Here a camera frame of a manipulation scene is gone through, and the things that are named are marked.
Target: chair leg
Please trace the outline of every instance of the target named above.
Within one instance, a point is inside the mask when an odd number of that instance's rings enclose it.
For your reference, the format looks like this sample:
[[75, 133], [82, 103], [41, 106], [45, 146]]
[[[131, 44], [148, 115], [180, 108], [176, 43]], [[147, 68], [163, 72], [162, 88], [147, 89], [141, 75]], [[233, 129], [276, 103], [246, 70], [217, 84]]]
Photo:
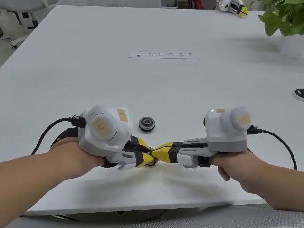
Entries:
[[20, 38], [18, 38], [18, 39], [16, 39], [16, 40], [13, 40], [12, 42], [11, 42], [11, 48], [13, 49], [13, 50], [16, 50], [17, 48], [18, 48], [18, 46], [20, 46], [20, 44], [24, 41], [24, 40], [26, 40], [26, 38], [29, 36], [29, 34], [26, 34], [26, 35], [24, 35], [24, 36], [22, 36], [22, 37], [20, 37]]

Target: tan label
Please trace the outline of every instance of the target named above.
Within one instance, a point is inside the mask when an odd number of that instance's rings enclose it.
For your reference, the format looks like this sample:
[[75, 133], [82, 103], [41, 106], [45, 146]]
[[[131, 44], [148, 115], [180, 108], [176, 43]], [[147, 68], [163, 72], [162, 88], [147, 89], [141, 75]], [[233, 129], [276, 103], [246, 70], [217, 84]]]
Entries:
[[92, 127], [101, 137], [107, 137], [111, 133], [111, 128], [101, 119], [96, 119], [92, 122]]
[[117, 111], [118, 111], [119, 119], [121, 121], [128, 122], [128, 118], [127, 118], [127, 114], [125, 113], [125, 110], [118, 108]]
[[242, 115], [237, 118], [237, 123], [240, 126], [247, 125], [251, 123], [250, 115]]
[[225, 109], [217, 108], [215, 112], [216, 112], [216, 113], [224, 113], [224, 112], [225, 112]]

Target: white pot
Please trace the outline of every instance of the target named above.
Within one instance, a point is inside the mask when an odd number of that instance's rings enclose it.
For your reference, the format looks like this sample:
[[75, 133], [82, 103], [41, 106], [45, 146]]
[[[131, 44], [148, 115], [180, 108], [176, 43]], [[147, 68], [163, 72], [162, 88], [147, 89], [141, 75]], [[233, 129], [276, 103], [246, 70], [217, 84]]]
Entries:
[[298, 59], [304, 58], [304, 35], [282, 36], [280, 52]]

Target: green plant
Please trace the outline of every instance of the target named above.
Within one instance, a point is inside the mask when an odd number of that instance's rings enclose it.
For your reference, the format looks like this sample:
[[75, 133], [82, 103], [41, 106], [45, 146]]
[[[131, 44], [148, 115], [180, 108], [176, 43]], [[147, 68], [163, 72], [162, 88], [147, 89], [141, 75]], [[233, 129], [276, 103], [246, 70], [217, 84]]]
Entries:
[[278, 29], [284, 36], [304, 35], [304, 0], [257, 0], [266, 7], [259, 16], [269, 36]]

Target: human hand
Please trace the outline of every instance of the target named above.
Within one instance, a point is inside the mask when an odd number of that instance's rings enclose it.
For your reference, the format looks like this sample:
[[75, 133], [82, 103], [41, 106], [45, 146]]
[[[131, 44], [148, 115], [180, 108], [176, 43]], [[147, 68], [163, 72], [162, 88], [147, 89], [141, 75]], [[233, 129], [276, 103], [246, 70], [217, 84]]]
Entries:
[[225, 181], [232, 178], [249, 193], [255, 193], [255, 186], [269, 166], [250, 151], [217, 154], [211, 157], [210, 164], [218, 167]]
[[67, 137], [56, 142], [48, 154], [58, 160], [58, 168], [63, 167], [66, 179], [73, 179], [102, 166], [105, 158], [90, 155], [78, 146], [77, 137]]

